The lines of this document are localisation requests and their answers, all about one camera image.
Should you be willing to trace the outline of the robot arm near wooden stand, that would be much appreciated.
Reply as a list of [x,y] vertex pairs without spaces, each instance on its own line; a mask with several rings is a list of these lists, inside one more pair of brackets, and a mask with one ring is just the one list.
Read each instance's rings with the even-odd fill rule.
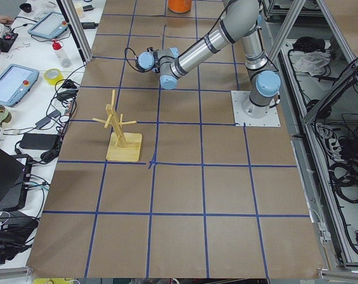
[[258,1],[224,1],[224,10],[210,30],[185,51],[176,47],[155,50],[149,47],[134,57],[132,68],[140,73],[159,74],[160,86],[175,89],[178,80],[227,46],[240,45],[251,91],[241,109],[250,118],[263,118],[278,105],[281,80],[267,56],[259,24]]

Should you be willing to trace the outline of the person's hand at desk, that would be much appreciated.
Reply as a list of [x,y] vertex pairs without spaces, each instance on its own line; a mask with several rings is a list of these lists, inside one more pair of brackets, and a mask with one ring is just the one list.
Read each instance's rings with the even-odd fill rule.
[[0,14],[0,23],[1,24],[5,24],[5,25],[10,25],[14,22],[14,19],[11,18],[10,16],[8,15],[1,15]]

